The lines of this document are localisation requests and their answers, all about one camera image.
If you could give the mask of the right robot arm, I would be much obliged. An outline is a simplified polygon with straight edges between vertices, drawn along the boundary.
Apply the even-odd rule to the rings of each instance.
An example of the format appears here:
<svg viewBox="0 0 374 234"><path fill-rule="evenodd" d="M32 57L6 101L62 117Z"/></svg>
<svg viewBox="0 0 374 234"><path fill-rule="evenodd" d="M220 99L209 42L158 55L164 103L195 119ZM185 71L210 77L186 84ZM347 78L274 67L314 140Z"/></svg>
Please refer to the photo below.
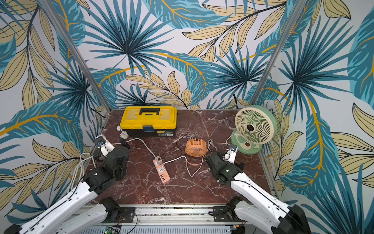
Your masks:
<svg viewBox="0 0 374 234"><path fill-rule="evenodd" d="M226 214L230 221L244 221L267 234L310 234L310 226L304 210L289 206L252 181L243 164L226 160L226 154L213 152L205 162L213 177L221 185L239 193L226 204Z"/></svg>

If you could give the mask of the small orange desk fan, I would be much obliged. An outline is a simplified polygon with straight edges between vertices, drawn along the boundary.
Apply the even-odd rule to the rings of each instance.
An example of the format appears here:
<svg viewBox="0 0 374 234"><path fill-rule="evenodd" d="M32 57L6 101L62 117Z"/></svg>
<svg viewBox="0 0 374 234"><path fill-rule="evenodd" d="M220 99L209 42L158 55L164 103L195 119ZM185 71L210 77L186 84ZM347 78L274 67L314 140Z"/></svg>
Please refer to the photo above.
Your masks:
<svg viewBox="0 0 374 234"><path fill-rule="evenodd" d="M198 164L193 164L189 161L187 163L191 166L202 165L204 157L207 154L207 142L200 138L191 138L186 142L185 156L190 156L193 158L200 158L201 162Z"/></svg>

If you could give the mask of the pink power strip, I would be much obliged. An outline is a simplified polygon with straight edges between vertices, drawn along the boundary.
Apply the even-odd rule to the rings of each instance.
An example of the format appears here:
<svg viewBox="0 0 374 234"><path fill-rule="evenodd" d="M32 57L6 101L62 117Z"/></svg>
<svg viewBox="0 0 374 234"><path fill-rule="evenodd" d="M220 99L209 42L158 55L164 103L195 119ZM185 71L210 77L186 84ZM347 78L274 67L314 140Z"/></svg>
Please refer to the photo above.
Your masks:
<svg viewBox="0 0 374 234"><path fill-rule="evenodd" d="M158 172L158 174L159 174L159 176L160 176L161 182L162 182L163 184L167 184L167 183L169 183L169 181L170 181L170 176L169 176L169 174L168 174L168 172L167 172L167 170L166 170L166 168L165 168L165 166L164 166L164 162L163 162L162 165L156 165L154 161L155 161L155 160L153 160L153 163L154 163L155 168L156 168L156 170L157 170L157 172Z"/></svg>

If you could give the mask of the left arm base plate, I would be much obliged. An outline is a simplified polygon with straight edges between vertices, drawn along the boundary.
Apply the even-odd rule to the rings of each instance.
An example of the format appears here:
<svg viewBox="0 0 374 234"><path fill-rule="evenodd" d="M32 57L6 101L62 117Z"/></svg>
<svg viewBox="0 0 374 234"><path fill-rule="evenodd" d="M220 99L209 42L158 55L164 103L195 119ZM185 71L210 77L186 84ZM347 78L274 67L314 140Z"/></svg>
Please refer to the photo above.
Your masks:
<svg viewBox="0 0 374 234"><path fill-rule="evenodd" d="M119 207L110 211L102 223L132 223L135 217L135 207Z"/></svg>

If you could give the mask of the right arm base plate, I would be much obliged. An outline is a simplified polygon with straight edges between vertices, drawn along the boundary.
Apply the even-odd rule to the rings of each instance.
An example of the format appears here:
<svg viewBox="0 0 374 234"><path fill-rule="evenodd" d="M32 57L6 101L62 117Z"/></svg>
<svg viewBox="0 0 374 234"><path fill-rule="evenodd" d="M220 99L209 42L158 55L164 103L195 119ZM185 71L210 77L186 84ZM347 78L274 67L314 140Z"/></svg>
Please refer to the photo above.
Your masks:
<svg viewBox="0 0 374 234"><path fill-rule="evenodd" d="M213 216L214 222L242 222L235 212L226 206L214 206L208 214Z"/></svg>

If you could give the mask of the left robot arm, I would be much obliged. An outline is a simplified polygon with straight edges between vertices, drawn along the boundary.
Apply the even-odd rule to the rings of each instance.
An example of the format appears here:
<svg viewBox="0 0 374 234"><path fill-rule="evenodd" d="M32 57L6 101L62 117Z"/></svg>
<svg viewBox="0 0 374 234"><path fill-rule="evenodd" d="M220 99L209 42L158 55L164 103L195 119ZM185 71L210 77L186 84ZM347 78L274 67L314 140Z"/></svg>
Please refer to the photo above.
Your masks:
<svg viewBox="0 0 374 234"><path fill-rule="evenodd" d="M13 224L6 234L78 234L84 229L105 220L120 221L123 214L117 202L107 197L89 211L71 217L78 209L123 179L127 173L129 150L115 147L104 162L85 174L75 189L46 211L23 225Z"/></svg>

